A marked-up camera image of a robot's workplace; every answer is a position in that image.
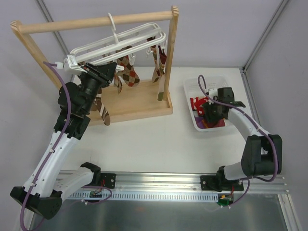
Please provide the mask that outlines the white plastic clip hanger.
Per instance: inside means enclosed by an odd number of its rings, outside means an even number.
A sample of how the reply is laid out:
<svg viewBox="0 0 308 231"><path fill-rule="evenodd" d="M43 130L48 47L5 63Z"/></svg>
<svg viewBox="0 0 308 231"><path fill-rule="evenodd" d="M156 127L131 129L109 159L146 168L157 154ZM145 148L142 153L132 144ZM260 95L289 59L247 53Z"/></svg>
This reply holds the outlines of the white plastic clip hanger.
<svg viewBox="0 0 308 231"><path fill-rule="evenodd" d="M93 65L104 64L166 40L165 32L154 22L145 23L117 34L111 14L108 16L113 35L73 49L70 55L76 57L77 64L87 60L92 60Z"/></svg>

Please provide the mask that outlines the purple orange striped sock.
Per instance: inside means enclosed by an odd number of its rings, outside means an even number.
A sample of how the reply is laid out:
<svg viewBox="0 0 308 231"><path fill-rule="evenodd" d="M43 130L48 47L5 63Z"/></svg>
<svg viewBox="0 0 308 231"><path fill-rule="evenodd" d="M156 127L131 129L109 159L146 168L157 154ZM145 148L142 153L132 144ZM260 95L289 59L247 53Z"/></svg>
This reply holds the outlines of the purple orange striped sock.
<svg viewBox="0 0 308 231"><path fill-rule="evenodd" d="M219 128L219 127L226 126L224 119L219 120L218 122L213 122L213 123L208 122L202 116L195 116L194 119L196 121L197 127L200 129Z"/></svg>

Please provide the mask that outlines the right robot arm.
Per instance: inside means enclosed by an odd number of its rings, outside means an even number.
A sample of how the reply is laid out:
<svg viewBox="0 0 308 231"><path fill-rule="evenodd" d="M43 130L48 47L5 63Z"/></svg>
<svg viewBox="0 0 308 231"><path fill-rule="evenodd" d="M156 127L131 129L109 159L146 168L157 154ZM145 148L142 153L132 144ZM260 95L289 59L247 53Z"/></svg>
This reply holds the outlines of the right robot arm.
<svg viewBox="0 0 308 231"><path fill-rule="evenodd" d="M220 166L215 175L200 177L203 191L243 191L241 180L257 178L273 181L282 171L282 138L263 129L246 111L241 101L234 99L231 87L206 89L209 98L202 105L205 118L210 122L226 119L231 122L245 140L241 160L235 164Z"/></svg>

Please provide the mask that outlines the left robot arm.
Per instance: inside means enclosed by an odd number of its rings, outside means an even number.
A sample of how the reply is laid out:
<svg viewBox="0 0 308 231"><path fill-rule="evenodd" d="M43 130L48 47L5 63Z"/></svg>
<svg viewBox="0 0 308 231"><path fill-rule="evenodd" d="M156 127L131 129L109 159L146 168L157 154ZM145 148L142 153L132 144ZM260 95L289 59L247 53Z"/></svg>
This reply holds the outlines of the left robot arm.
<svg viewBox="0 0 308 231"><path fill-rule="evenodd" d="M97 94L108 87L117 64L86 63L78 76L81 83L64 83L62 78L58 104L61 108L53 128L50 144L38 166L23 184L13 187L10 196L22 209L28 209L45 219L53 218L62 203L83 186L97 187L101 183L99 166L86 162L75 173L58 181L57 176L67 159L83 137L89 123L90 110Z"/></svg>

